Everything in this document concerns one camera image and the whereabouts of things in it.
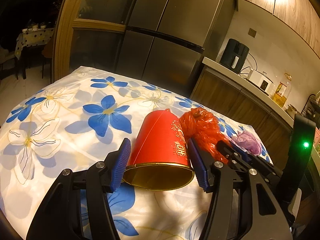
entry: red paper cup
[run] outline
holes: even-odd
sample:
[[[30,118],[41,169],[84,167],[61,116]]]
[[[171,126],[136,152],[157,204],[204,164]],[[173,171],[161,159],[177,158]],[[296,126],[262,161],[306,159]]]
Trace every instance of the red paper cup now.
[[[179,119],[168,110],[153,111],[141,126],[123,179],[150,190],[183,187],[194,177]]]

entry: rice cooker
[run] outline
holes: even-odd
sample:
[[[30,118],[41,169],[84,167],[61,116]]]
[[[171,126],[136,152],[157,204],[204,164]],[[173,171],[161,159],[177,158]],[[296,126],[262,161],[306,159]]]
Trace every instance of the rice cooker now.
[[[267,95],[269,95],[268,91],[270,87],[272,87],[271,84],[273,84],[273,82],[270,78],[267,77],[267,73],[260,73],[251,68],[246,79],[260,88],[262,91],[264,91]]]

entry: kitchen countertop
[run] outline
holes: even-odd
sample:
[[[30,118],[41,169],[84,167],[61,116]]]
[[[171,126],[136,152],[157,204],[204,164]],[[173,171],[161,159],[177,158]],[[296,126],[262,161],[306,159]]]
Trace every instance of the kitchen countertop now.
[[[268,97],[265,93],[263,93],[259,88],[255,87],[251,83],[249,83],[244,78],[240,77],[233,71],[227,69],[226,67],[220,65],[219,63],[204,57],[202,63],[207,65],[212,70],[220,73],[226,78],[230,79],[234,83],[238,84],[243,89],[250,92],[254,97],[264,102],[268,107],[270,107],[279,117],[281,117],[288,125],[293,127],[293,119],[280,107],[278,106],[270,97]]]

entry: air fryer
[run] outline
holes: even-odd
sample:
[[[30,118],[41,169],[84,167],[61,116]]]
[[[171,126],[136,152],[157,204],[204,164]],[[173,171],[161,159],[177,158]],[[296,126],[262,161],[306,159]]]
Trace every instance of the air fryer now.
[[[249,53],[249,48],[237,40],[229,39],[222,54],[220,64],[239,74],[245,59]]]

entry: purple plastic bag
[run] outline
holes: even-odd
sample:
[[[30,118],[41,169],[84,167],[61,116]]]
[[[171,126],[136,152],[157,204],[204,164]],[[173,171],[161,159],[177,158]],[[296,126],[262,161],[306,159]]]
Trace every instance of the purple plastic bag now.
[[[260,155],[262,152],[261,144],[257,141],[255,136],[248,131],[243,131],[242,133],[238,131],[237,136],[232,136],[231,139],[252,155]]]

